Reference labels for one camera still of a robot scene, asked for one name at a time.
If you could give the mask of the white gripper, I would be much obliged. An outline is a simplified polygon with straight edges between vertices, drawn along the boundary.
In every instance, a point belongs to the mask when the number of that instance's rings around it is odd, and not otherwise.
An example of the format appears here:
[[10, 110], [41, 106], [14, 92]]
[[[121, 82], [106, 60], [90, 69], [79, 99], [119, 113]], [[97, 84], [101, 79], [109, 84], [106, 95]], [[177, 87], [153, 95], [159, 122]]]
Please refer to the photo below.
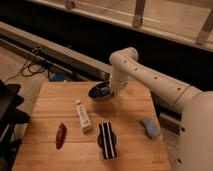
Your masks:
[[126, 87], [125, 81], [119, 82], [112, 79], [109, 80], [109, 92], [112, 96], [116, 96], [125, 87]]

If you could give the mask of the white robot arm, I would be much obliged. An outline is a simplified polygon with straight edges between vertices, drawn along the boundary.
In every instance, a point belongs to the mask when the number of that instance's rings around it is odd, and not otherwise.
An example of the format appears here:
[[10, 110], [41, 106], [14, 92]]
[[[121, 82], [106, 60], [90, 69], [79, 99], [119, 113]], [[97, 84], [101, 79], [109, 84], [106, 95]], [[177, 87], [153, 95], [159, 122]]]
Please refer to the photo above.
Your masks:
[[182, 114], [175, 171], [213, 171], [213, 91], [202, 91], [188, 83], [137, 62], [133, 47], [113, 52], [109, 83], [112, 92], [127, 85], [131, 76], [148, 87], [167, 105]]

